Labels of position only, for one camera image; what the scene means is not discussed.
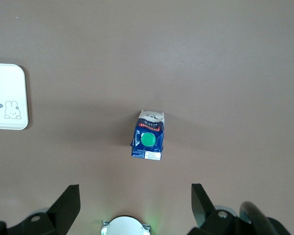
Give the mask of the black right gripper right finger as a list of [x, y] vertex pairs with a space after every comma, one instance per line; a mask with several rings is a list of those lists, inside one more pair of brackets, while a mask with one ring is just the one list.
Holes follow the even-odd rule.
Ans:
[[188, 235], [248, 235], [250, 225], [225, 209], [216, 209], [202, 184], [191, 186], [192, 212], [196, 227]]

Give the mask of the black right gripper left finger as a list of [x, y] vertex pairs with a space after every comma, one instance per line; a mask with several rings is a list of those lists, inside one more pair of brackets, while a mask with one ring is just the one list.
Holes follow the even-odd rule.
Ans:
[[70, 185], [46, 212], [30, 215], [10, 228], [0, 221], [0, 235], [66, 235], [79, 212], [79, 185]]

